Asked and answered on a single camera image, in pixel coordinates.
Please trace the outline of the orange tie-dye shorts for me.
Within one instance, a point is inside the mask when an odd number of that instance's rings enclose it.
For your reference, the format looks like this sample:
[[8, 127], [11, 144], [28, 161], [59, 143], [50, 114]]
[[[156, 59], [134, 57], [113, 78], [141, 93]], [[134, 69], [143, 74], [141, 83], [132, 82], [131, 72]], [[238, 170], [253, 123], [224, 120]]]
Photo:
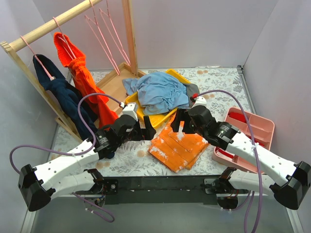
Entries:
[[172, 172], [178, 173], [191, 170], [210, 143], [197, 134], [182, 132], [184, 122], [180, 123], [178, 132], [173, 132], [171, 123], [174, 117], [170, 117], [160, 134], [151, 141], [148, 152]]

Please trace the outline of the yellow plastic tray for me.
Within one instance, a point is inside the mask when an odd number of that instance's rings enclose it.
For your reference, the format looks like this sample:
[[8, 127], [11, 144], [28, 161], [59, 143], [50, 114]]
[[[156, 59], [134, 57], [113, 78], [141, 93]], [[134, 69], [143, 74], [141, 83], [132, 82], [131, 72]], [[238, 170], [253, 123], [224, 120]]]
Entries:
[[[176, 70], [174, 69], [168, 69], [167, 71], [164, 71], [167, 74], [172, 75], [173, 77], [175, 77], [176, 79], [178, 79], [182, 84], [184, 83], [191, 83], [189, 80], [187, 80], [186, 78], [184, 78], [181, 74], [179, 74]], [[141, 107], [139, 100], [138, 100], [138, 94], [134, 93], [132, 95], [128, 95], [128, 97], [125, 99], [126, 103], [130, 103], [130, 102], [136, 102], [138, 105], [138, 109], [137, 109], [137, 115], [139, 118], [143, 119], [143, 117], [145, 116], [143, 110], [144, 108]], [[175, 109], [164, 113], [164, 114], [157, 114], [157, 115], [148, 115], [150, 118], [150, 122], [152, 124], [152, 126], [154, 128], [158, 128], [160, 127], [160, 125], [166, 121], [170, 116], [172, 116], [178, 107], [176, 107]]]

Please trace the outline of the light blue shorts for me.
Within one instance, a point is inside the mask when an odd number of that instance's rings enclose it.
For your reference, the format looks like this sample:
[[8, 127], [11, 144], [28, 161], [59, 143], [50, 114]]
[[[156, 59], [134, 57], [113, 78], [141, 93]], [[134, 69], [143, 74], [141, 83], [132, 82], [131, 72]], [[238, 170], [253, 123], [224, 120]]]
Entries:
[[189, 107], [186, 86], [165, 72], [146, 74], [139, 79], [122, 80], [127, 95], [138, 94], [145, 115], [167, 113], [176, 107]]

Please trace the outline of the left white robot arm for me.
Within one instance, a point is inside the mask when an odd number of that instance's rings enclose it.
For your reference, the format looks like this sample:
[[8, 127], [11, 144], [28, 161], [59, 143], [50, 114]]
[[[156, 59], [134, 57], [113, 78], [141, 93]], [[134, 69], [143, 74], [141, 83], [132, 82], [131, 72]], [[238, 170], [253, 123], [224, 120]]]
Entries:
[[111, 182], [104, 181], [96, 169], [86, 169], [78, 175], [73, 172], [86, 164], [103, 158], [111, 159], [115, 151], [128, 141], [152, 140], [156, 130], [149, 117], [144, 117], [145, 128], [132, 116], [122, 115], [112, 125], [99, 129], [94, 136], [69, 151], [68, 155], [32, 167], [25, 165], [19, 175], [18, 188], [30, 212], [45, 207], [52, 199], [70, 194], [105, 194], [111, 191]]

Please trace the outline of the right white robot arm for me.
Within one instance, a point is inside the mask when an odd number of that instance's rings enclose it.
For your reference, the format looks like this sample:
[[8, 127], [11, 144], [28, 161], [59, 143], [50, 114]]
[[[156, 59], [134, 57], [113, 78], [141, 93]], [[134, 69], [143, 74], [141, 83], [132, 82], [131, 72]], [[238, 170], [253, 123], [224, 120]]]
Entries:
[[198, 105], [191, 109], [177, 109], [171, 123], [174, 132], [198, 134], [211, 145], [259, 165], [257, 173], [228, 167], [208, 187], [216, 193], [231, 193], [234, 190], [262, 192], [273, 196], [283, 206], [298, 210], [311, 187], [311, 166], [304, 161], [294, 163], [273, 154], [228, 122], [217, 121], [209, 109]]

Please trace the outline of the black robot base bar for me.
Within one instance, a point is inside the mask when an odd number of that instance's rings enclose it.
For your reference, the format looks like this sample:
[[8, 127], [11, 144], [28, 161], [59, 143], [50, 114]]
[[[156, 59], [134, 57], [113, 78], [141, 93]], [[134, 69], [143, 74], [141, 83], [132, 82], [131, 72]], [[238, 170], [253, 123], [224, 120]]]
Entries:
[[238, 206], [239, 196], [222, 175], [103, 177], [78, 195], [97, 198], [99, 204], [202, 203], [225, 209]]

